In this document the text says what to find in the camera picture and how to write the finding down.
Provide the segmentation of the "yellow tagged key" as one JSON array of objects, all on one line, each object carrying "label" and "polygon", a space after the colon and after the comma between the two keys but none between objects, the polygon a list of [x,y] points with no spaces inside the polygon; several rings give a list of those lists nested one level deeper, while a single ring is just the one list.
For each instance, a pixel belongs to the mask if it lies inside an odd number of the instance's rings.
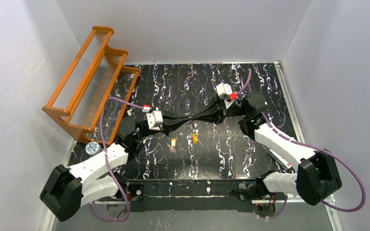
[{"label": "yellow tagged key", "polygon": [[192,141],[194,144],[197,144],[198,143],[198,136],[196,133],[192,133]]},{"label": "yellow tagged key", "polygon": [[173,152],[173,153],[175,152],[176,143],[177,143],[176,138],[172,138],[169,144],[170,152]]}]

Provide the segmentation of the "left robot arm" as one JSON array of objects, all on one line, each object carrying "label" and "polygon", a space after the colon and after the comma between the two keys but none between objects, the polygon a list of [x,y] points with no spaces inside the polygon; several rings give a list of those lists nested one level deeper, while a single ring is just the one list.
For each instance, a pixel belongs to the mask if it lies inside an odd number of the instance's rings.
[{"label": "left robot arm", "polygon": [[130,209],[127,180],[112,170],[140,153],[143,138],[160,132],[169,135],[191,119],[191,116],[157,110],[146,114],[141,121],[123,118],[109,147],[78,164],[56,166],[40,193],[40,200],[60,222],[73,217],[82,205],[105,197],[121,196]]}]

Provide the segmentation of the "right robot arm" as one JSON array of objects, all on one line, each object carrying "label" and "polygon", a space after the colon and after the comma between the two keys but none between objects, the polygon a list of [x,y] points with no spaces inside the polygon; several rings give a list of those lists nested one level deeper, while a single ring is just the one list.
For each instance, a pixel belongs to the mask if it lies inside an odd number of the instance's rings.
[{"label": "right robot arm", "polygon": [[268,171],[256,179],[262,194],[289,193],[300,196],[310,205],[317,205],[342,187],[335,160],[324,150],[299,144],[265,116],[265,97],[252,91],[242,100],[232,93],[222,99],[214,96],[192,120],[220,124],[226,117],[242,116],[238,122],[242,133],[286,160],[294,173]]}]

